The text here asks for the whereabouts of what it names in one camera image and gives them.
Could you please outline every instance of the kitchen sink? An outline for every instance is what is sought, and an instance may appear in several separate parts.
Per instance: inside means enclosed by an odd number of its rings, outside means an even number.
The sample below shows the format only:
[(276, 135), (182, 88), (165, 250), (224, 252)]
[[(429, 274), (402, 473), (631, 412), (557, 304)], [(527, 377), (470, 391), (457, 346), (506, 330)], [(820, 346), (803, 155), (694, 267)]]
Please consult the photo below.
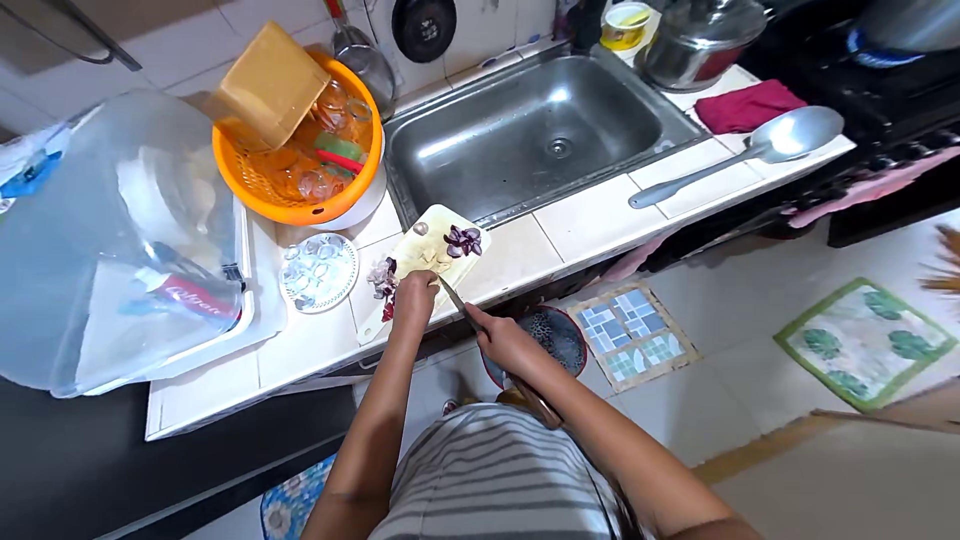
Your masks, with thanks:
[(568, 44), (405, 110), (384, 134), (404, 229), (434, 204), (490, 229), (708, 138), (613, 53)]

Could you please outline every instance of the broom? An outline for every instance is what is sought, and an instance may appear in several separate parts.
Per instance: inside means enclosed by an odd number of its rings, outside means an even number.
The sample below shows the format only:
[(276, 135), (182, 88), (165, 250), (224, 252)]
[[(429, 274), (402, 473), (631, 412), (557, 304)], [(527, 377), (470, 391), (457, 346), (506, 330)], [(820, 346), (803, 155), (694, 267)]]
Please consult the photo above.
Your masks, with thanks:
[(939, 275), (921, 279), (921, 286), (945, 294), (960, 295), (960, 232), (946, 225), (938, 225), (937, 231), (940, 232), (940, 245), (947, 248), (947, 253), (939, 255), (938, 258), (949, 264), (951, 268), (945, 270), (929, 266)]

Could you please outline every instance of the person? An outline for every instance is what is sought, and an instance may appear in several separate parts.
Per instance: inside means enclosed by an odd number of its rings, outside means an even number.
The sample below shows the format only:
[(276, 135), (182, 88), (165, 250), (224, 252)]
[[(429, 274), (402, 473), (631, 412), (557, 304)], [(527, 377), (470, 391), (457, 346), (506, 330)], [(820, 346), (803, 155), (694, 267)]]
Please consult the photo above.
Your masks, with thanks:
[(564, 420), (511, 405), (458, 407), (397, 464), (436, 275), (411, 272), (393, 329), (301, 539), (755, 540), (760, 536), (657, 440), (597, 397), (513, 319), (467, 304), (481, 351)]

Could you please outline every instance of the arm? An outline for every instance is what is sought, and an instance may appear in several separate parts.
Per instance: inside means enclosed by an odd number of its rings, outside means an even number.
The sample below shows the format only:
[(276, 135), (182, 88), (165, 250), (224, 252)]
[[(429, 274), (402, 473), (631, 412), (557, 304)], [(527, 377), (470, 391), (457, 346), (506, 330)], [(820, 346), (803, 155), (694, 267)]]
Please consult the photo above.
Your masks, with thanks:
[(390, 487), (403, 436), (417, 348), (439, 287), (419, 270), (396, 291), (394, 327), (353, 423), (333, 462), (303, 540), (367, 538), (390, 509)]
[(480, 349), (540, 392), (660, 534), (678, 540), (759, 538), (656, 439), (570, 376), (513, 319), (467, 309), (487, 330), (477, 335)]

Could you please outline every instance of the gas stove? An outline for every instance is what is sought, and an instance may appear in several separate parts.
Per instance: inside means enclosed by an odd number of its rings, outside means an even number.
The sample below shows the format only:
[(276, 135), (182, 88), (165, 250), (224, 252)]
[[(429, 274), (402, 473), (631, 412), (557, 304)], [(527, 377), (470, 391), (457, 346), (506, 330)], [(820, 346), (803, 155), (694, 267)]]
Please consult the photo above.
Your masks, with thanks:
[(960, 50), (868, 67), (872, 59), (858, 49), (855, 27), (867, 4), (815, 0), (778, 16), (740, 63), (758, 77), (780, 79), (809, 103), (840, 111), (858, 154), (942, 144), (931, 142), (932, 134), (960, 121)]

